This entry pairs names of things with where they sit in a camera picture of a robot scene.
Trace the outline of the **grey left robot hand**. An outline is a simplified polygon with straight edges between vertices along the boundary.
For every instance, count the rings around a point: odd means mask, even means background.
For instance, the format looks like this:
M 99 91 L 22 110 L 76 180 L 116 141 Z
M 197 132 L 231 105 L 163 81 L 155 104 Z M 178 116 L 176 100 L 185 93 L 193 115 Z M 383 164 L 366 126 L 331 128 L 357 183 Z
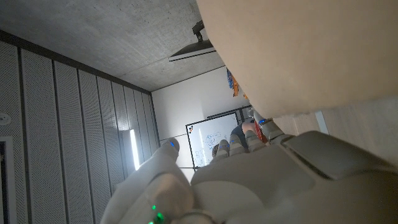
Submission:
M 254 116 L 266 136 L 231 135 L 188 180 L 180 145 L 166 140 L 119 184 L 102 223 L 396 223 L 397 168 L 318 131 L 285 134 Z

